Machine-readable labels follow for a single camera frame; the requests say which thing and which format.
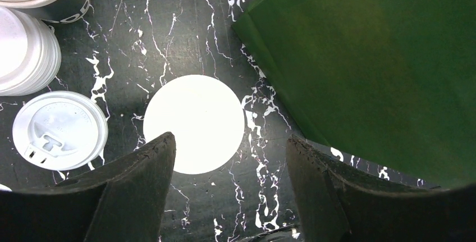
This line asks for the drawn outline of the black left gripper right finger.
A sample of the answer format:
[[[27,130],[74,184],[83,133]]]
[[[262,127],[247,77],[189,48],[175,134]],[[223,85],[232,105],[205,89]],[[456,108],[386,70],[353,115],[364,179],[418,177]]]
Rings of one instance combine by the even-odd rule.
[[[475,185],[422,189],[370,175],[292,135],[288,173],[306,241],[474,241]]]

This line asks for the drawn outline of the green paper bag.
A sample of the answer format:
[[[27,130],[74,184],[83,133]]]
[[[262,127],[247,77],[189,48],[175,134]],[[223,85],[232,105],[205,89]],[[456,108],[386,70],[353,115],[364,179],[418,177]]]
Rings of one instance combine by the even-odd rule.
[[[475,182],[475,0],[253,0],[232,27],[307,139]]]

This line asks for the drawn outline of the green paper cup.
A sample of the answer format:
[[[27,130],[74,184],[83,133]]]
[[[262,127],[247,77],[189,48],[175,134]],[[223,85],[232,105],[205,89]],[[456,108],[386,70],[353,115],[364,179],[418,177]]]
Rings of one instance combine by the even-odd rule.
[[[244,111],[225,83],[205,75],[169,81],[150,100],[144,115],[147,142],[165,132],[176,141],[174,171],[198,175],[218,169],[238,151]]]

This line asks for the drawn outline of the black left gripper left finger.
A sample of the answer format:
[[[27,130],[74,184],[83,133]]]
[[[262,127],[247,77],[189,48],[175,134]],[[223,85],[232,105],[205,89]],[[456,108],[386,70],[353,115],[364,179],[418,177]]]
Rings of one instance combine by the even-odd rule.
[[[176,158],[166,132],[55,186],[1,192],[2,241],[158,241]]]

